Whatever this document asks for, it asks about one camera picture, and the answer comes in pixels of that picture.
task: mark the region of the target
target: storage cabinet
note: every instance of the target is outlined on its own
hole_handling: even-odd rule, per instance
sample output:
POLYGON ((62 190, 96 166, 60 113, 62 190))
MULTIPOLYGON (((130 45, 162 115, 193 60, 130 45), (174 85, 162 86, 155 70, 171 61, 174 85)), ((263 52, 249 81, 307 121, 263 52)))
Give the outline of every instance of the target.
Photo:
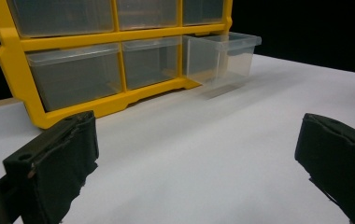
POLYGON ((234 38, 232 6, 233 0, 0 0, 0 64, 34 125, 49 128, 87 110, 99 118, 234 73, 229 64, 241 63, 235 55, 243 49, 224 41, 234 38))

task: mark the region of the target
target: yellow storage organizer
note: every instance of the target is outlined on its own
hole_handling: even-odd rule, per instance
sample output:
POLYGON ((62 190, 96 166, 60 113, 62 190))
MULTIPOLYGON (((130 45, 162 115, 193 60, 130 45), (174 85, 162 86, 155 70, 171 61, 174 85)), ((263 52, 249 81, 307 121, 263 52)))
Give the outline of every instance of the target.
POLYGON ((13 96, 24 102, 34 125, 45 129, 60 119, 82 111, 93 110, 95 116, 99 118, 121 111, 128 104, 152 95, 198 86, 197 82, 182 75, 183 47, 181 37, 183 35, 206 35, 210 33, 227 34, 232 25, 233 0, 219 1, 222 2, 220 20, 206 17, 203 17, 203 20, 201 18, 197 20, 196 17, 201 17, 200 7, 203 6, 197 6, 190 0, 66 0, 66 4, 60 6, 61 10, 67 7, 72 8, 72 11, 61 18, 55 16, 55 20, 62 21, 61 24, 58 23, 62 26, 58 29, 52 28, 51 26, 55 22, 45 21, 43 15, 38 15, 39 22, 43 22, 43 24, 41 24, 41 27, 36 27, 31 21, 25 21, 25 15, 19 14, 21 12, 15 8, 19 7, 22 2, 40 4, 47 1, 0 0, 1 67, 13 96), (89 6, 89 2, 100 3, 89 6), (148 18, 151 13, 157 12, 156 9, 152 8, 154 6, 169 10, 171 5, 165 6, 165 2, 176 4, 176 15, 173 12, 158 15, 158 19, 161 18, 162 22, 148 18), (149 10, 142 14, 140 10, 135 10, 133 7, 138 7, 139 3, 143 5, 142 7, 149 7, 149 10), (82 13, 89 15, 90 18, 84 20, 80 16, 82 13), (129 15, 133 15, 132 23, 126 20, 129 15), (175 23, 167 18, 171 15, 176 19, 175 23), (100 22, 101 17, 107 16, 110 17, 109 22, 100 22), (142 19, 140 18, 144 22, 146 20, 149 22, 141 25, 142 19), (64 25, 63 20, 68 20, 70 23, 64 25), (94 26, 98 28, 93 31, 88 27, 79 27, 76 31, 68 31, 72 25, 80 25, 83 22, 87 25, 94 23, 94 26), (31 28, 31 26, 38 28, 40 34, 38 32, 26 32, 25 29, 31 28), (52 29, 55 33, 41 34, 43 31, 52 29), (156 45, 157 50, 154 50, 152 45, 156 45), (141 55, 144 52, 153 55, 151 57, 154 60, 157 57, 163 60, 165 55, 175 54, 176 64, 163 61, 164 64, 167 64, 163 66, 163 72, 166 71, 169 75, 155 77, 154 80, 156 81, 153 84, 135 83, 137 71, 146 70, 143 67, 137 67, 135 64, 142 63, 140 59, 146 59, 146 56, 141 55), (72 61, 74 57, 78 57, 76 63, 72 61), (68 64, 80 74, 85 69, 84 63, 82 63, 84 61, 80 61, 82 59, 88 59, 87 62, 92 64, 100 64, 93 71, 95 81, 84 75, 80 77, 81 79, 75 79, 75 82, 78 83, 75 85, 79 85, 82 89, 92 84, 99 85, 92 88, 93 99, 86 99, 86 94, 82 94, 82 90, 70 90, 69 80, 66 82, 62 80, 56 84, 52 82, 51 77, 44 79, 44 76, 41 75, 44 71, 47 73, 47 69, 53 71, 54 66, 64 66, 62 64, 68 64), (64 106, 64 102, 55 103, 60 99, 58 94, 62 90, 69 90, 69 93, 63 94, 75 96, 78 103, 70 106, 64 106))

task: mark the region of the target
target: white table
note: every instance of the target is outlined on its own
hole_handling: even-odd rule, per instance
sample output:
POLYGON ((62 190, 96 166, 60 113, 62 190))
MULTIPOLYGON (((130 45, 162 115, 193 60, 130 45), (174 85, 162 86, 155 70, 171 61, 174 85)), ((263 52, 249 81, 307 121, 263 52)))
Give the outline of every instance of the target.
MULTIPOLYGON (((201 91, 98 119, 99 167, 64 223, 348 223, 294 150, 305 113, 355 128, 355 73, 254 55, 244 86, 201 91)), ((0 106, 0 177, 40 133, 23 104, 0 106)))

